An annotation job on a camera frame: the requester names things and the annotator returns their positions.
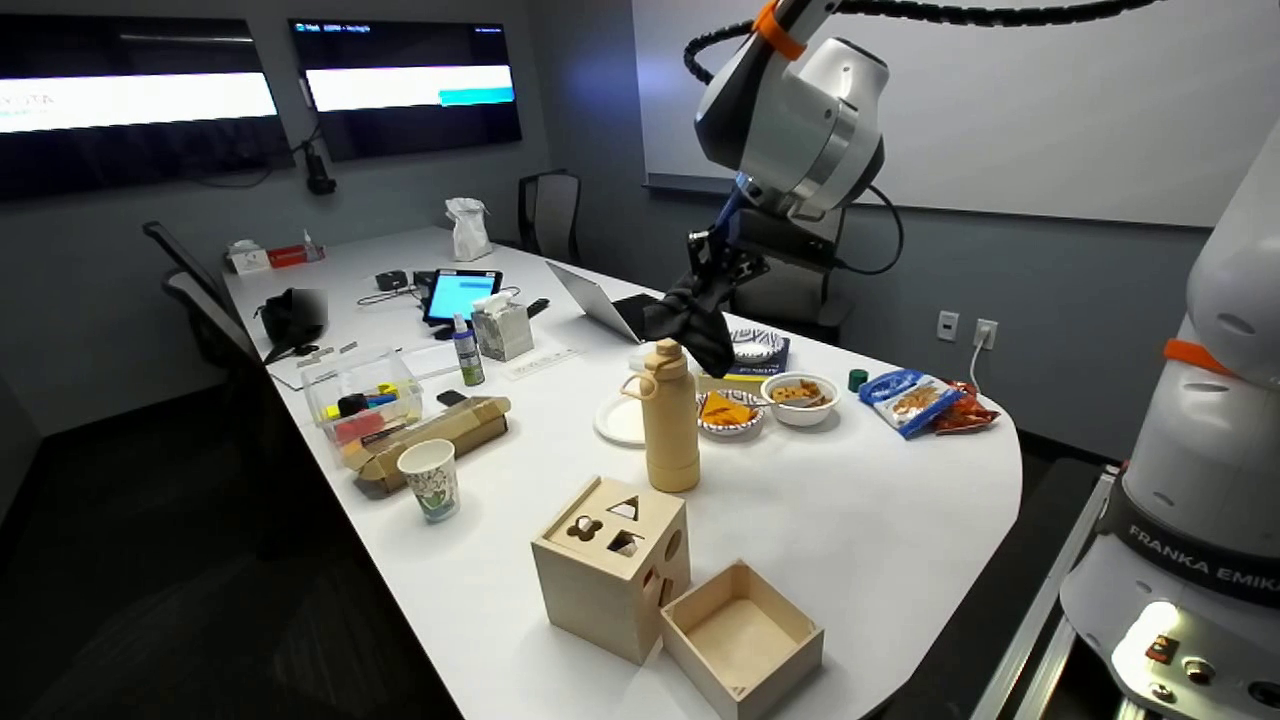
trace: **mug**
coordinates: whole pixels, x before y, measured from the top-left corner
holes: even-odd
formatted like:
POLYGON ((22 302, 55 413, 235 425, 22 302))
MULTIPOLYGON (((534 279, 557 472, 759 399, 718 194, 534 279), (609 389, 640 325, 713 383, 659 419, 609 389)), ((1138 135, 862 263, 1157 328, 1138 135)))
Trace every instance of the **mug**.
POLYGON ((406 485, 423 508, 430 524, 441 524, 458 508, 458 448, 451 441, 421 441, 398 455, 406 485))

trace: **dark floor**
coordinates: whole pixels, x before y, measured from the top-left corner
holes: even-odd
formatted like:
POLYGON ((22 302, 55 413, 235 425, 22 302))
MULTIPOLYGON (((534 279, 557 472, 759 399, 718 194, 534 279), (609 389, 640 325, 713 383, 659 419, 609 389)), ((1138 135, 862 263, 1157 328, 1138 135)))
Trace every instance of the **dark floor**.
MULTIPOLYGON (((0 528, 0 714, 458 714, 288 419, 252 408, 246 431, 246 413, 199 391, 46 441, 0 528)), ((1037 504, 1061 455, 1026 441, 1028 510, 1063 524, 1037 504)), ((1015 528, 994 558, 1014 579, 972 590, 975 622, 935 657, 994 612, 1001 630, 1022 620, 1041 543, 1015 528)), ((924 668, 892 714, 966 714, 954 674, 924 668)))

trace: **conference table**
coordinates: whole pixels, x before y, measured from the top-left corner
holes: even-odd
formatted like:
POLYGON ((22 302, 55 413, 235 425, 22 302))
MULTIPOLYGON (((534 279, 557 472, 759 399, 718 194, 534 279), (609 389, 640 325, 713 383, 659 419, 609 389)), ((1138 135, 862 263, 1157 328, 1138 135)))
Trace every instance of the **conference table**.
MULTIPOLYGON (((378 271, 458 267, 450 229, 406 229, 330 242, 324 259, 264 275, 230 275, 242 325, 260 356, 270 337, 260 302, 307 288, 330 328, 319 348, 415 352, 430 394, 461 389, 451 345, 421 325, 415 295, 378 295, 378 271)), ((549 300, 534 321, 534 352, 485 360, 469 394, 510 394, 510 434, 469 452, 451 521, 430 524, 415 496, 369 496, 324 434, 297 360, 274 378, 317 455, 335 504, 369 548, 398 606, 437 662, 469 720, 678 720, 718 714, 695 683, 652 652, 644 662, 613 657, 545 615, 534 541, 609 476, 644 486, 644 448, 595 431, 622 399, 640 348, 591 325, 557 282, 545 255, 496 242, 469 267, 500 267, 521 300, 549 300)), ((609 295, 652 291, 586 271, 609 295)), ((892 362, 794 337, 794 366, 846 389, 892 362)), ((692 587, 751 562, 805 615, 823 626, 822 670, 777 714, 846 720, 884 703, 927 657, 934 639, 975 585, 1022 510, 1022 441, 1014 414, 975 434, 898 434, 852 391, 822 428, 763 425, 742 441, 701 441, 701 486, 687 504, 692 587)))

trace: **wooden box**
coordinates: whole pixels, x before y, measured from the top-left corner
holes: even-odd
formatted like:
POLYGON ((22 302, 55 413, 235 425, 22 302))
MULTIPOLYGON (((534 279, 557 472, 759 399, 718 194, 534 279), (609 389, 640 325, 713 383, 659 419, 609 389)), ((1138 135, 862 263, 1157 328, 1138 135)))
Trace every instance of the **wooden box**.
POLYGON ((823 657, 823 630, 747 562, 728 562, 665 612, 672 659, 722 714, 767 714, 823 657))
POLYGON ((644 659, 659 639, 659 606, 687 587, 687 515, 679 496, 591 479, 534 541, 549 620, 644 659))

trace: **television screen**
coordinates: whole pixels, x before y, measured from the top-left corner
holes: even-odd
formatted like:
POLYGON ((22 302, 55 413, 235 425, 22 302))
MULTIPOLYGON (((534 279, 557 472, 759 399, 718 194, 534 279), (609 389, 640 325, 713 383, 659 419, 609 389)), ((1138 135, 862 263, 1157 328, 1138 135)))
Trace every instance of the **television screen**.
POLYGON ((0 19, 0 199, 283 165, 246 19, 0 19))
POLYGON ((504 23, 293 19, 334 159, 518 142, 504 23))

